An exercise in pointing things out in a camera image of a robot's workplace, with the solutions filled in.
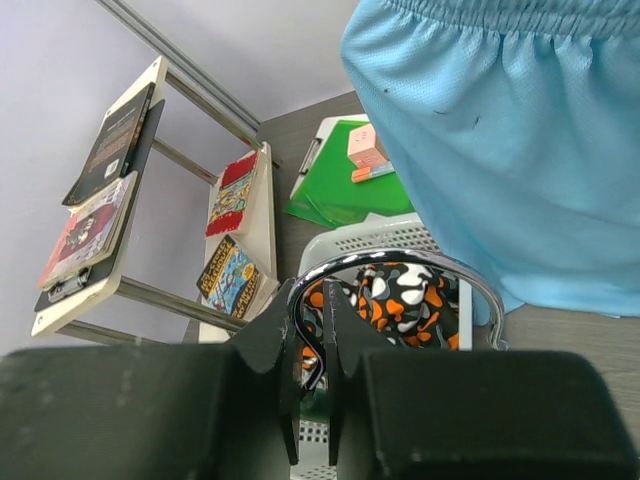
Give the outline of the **green plastic hanger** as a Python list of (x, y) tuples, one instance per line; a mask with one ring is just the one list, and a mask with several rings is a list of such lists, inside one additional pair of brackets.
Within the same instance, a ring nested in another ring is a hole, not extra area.
[(498, 351), (510, 349), (510, 345), (502, 337), (505, 316), (502, 298), (498, 291), (471, 266), (442, 253), (413, 248), (371, 248), (349, 252), (311, 267), (295, 279), (289, 290), (287, 297), (289, 319), (295, 325), (304, 344), (310, 347), (317, 358), (314, 369), (302, 387), (302, 392), (305, 395), (315, 391), (319, 381), (326, 373), (327, 357), (321, 341), (304, 326), (302, 310), (304, 294), (315, 282), (333, 276), (342, 270), (374, 263), (392, 262), (431, 267), (442, 273), (451, 274), (471, 285), (484, 297), (489, 309), (491, 325), (487, 334), (489, 345)]

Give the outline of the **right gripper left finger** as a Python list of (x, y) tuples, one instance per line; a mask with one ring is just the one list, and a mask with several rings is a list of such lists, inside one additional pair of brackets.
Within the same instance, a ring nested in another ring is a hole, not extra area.
[(298, 461), (289, 290), (231, 339), (1, 361), (5, 479), (286, 479)]

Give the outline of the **orange camouflage shorts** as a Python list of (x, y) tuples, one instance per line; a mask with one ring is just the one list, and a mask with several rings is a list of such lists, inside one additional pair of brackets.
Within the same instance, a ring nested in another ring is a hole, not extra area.
[(338, 286), (357, 316), (396, 346), (458, 350), (459, 286), (454, 277), (408, 263), (361, 267)]

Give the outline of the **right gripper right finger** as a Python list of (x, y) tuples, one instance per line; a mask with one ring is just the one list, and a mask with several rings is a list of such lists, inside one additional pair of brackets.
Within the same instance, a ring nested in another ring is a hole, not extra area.
[(609, 389), (562, 351), (395, 346), (324, 287), (329, 462), (341, 479), (635, 479)]

